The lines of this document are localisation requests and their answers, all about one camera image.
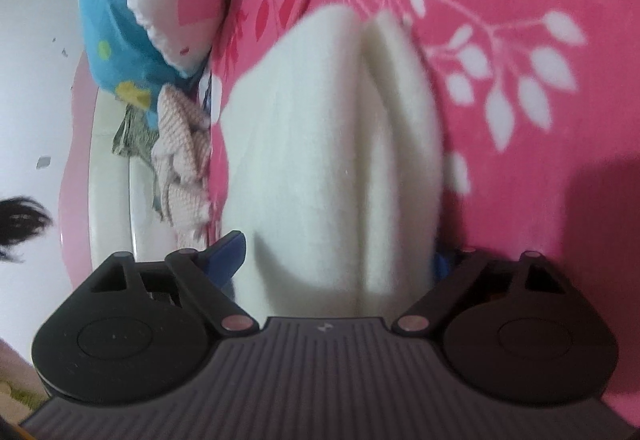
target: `green cloth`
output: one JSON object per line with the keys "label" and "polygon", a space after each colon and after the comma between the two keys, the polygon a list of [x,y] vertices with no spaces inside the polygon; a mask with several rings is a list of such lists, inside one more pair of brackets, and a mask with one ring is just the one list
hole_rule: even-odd
{"label": "green cloth", "polygon": [[19,390],[14,388],[11,384],[9,384],[9,387],[11,388],[11,398],[17,400],[21,404],[24,404],[32,411],[38,409],[46,401],[46,398],[31,391]]}
{"label": "green cloth", "polygon": [[158,130],[149,129],[145,112],[140,108],[127,105],[124,119],[115,137],[113,137],[113,154],[131,158],[139,156],[150,168],[151,149],[158,140]]}

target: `pink bedsheet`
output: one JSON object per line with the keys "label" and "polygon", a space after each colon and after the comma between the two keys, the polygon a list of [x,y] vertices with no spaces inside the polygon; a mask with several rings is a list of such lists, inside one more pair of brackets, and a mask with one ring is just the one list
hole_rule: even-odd
{"label": "pink bedsheet", "polygon": [[[307,8],[335,1],[393,10],[424,53],[446,132],[443,237],[558,260],[618,337],[606,400],[640,425],[640,0],[232,0],[212,58],[222,109]],[[217,220],[217,126],[212,139]]]}

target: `green polka dot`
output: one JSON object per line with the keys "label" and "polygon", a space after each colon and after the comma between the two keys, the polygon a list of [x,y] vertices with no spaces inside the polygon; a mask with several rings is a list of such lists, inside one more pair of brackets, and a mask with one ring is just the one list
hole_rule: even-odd
{"label": "green polka dot", "polygon": [[103,61],[108,61],[111,57],[111,45],[108,41],[100,41],[98,43],[98,55]]}

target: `yellow polka dot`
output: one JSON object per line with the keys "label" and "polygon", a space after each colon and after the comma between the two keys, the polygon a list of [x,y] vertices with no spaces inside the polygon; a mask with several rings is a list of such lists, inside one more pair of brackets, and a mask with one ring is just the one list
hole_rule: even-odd
{"label": "yellow polka dot", "polygon": [[98,43],[98,55],[103,61],[108,61],[111,57],[111,45],[108,41],[100,41]]}
{"label": "yellow polka dot", "polygon": [[137,108],[148,110],[151,107],[151,90],[142,90],[133,81],[118,84],[116,95]]}

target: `white leaf pattern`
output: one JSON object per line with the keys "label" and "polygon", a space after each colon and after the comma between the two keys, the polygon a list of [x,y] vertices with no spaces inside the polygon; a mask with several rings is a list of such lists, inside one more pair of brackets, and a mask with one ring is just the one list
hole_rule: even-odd
{"label": "white leaf pattern", "polygon": [[518,100],[529,120],[542,130],[551,128],[551,109],[545,89],[533,77],[518,80]]}
{"label": "white leaf pattern", "polygon": [[466,45],[458,52],[458,60],[462,67],[474,79],[487,79],[491,77],[491,68],[484,51],[475,44]]}
{"label": "white leaf pattern", "polygon": [[447,77],[447,90],[453,102],[459,106],[474,103],[474,88],[464,74],[453,73]]}
{"label": "white leaf pattern", "polygon": [[474,28],[471,25],[469,25],[469,23],[461,25],[453,33],[453,36],[451,36],[451,39],[449,39],[449,43],[447,43],[447,47],[451,50],[457,50],[463,44],[466,44],[469,41],[469,39],[471,39],[471,36],[473,34],[474,34]]}
{"label": "white leaf pattern", "polygon": [[427,14],[427,7],[424,4],[424,0],[409,0],[411,1],[411,6],[414,8],[415,13],[419,17],[424,17]]}
{"label": "white leaf pattern", "polygon": [[[343,1],[364,17],[391,8],[407,27],[412,21],[419,23],[432,3],[438,6],[438,13],[443,9],[444,17],[449,11],[451,19],[459,19],[460,25],[448,42],[428,40],[421,30],[413,35],[420,38],[430,67],[444,83],[455,105],[474,104],[479,88],[484,92],[485,84],[479,84],[481,78],[493,78],[490,92],[484,98],[484,118],[500,152],[506,149],[513,136],[516,125],[514,103],[519,104],[519,117],[526,116],[536,127],[548,130],[555,123],[550,108],[553,94],[557,90],[578,90],[579,77],[574,76],[570,61],[561,53],[561,48],[586,45],[588,34],[570,14],[559,9],[552,7],[542,15],[532,13],[523,19],[490,22],[482,13],[459,0]],[[524,63],[523,57],[528,57],[530,62]],[[452,59],[459,61],[464,69],[452,73],[445,64]]]}
{"label": "white leaf pattern", "polygon": [[569,64],[555,48],[551,46],[534,48],[531,52],[531,65],[543,83],[559,90],[570,92],[577,90],[578,85]]}
{"label": "white leaf pattern", "polygon": [[444,157],[444,181],[450,191],[465,196],[471,192],[465,157],[457,151],[447,153]]}
{"label": "white leaf pattern", "polygon": [[495,148],[500,152],[504,151],[513,134],[515,116],[511,103],[497,84],[486,96],[484,118],[494,138]]}
{"label": "white leaf pattern", "polygon": [[587,38],[576,25],[575,21],[564,12],[559,10],[550,10],[543,19],[543,23],[549,33],[558,41],[569,45],[581,46],[587,43]]}

